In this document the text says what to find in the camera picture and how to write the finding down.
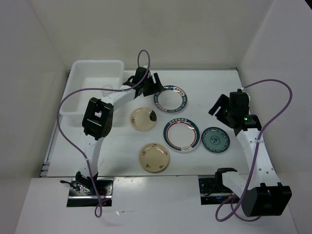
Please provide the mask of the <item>clear glass cup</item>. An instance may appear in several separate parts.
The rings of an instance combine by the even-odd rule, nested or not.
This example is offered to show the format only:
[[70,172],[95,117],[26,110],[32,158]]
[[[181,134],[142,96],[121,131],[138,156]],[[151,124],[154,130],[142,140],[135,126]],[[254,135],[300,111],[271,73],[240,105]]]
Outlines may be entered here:
[[113,90],[113,87],[111,85],[104,85],[101,90],[102,96],[107,97],[113,92],[112,90]]

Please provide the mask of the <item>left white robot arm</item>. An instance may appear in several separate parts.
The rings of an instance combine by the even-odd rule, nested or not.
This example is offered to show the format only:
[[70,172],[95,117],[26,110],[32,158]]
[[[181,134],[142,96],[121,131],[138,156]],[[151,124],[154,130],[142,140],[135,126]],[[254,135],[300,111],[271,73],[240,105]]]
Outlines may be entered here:
[[75,179],[80,189],[87,195],[97,190],[98,159],[101,146],[113,125],[113,114],[127,102],[138,96],[150,96],[164,89],[158,73],[150,74],[144,67],[138,67],[117,92],[104,98],[91,98],[88,102],[82,127],[85,145],[82,150],[86,165],[76,173]]

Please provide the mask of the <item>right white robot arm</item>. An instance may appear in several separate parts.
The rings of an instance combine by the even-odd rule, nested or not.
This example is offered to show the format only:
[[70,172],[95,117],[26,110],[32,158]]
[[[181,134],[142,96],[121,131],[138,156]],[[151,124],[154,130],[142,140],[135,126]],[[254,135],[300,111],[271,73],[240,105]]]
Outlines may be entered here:
[[280,216],[284,212],[292,191],[277,176],[265,143],[264,127],[258,116],[250,114],[249,95],[242,90],[222,94],[209,114],[234,131],[243,148],[251,175],[244,179],[234,168],[219,168],[214,186],[224,192],[231,190],[247,217]]

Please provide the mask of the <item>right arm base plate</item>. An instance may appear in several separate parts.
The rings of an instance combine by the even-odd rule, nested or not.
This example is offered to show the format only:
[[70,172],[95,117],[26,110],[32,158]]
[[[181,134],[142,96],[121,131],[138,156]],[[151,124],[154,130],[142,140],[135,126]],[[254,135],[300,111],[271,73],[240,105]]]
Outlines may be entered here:
[[230,189],[216,185],[212,175],[199,176],[198,183],[201,205],[219,205],[234,195]]

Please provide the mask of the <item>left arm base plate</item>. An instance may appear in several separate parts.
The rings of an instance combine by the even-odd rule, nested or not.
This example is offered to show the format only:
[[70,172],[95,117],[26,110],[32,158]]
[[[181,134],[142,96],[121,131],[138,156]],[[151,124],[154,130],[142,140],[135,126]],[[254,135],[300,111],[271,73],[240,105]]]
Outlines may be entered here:
[[[113,182],[111,178],[99,178],[96,181],[103,207],[112,206]],[[71,184],[66,207],[95,207],[98,205],[98,198],[93,190],[90,191],[82,185],[78,185],[74,178],[72,178]]]

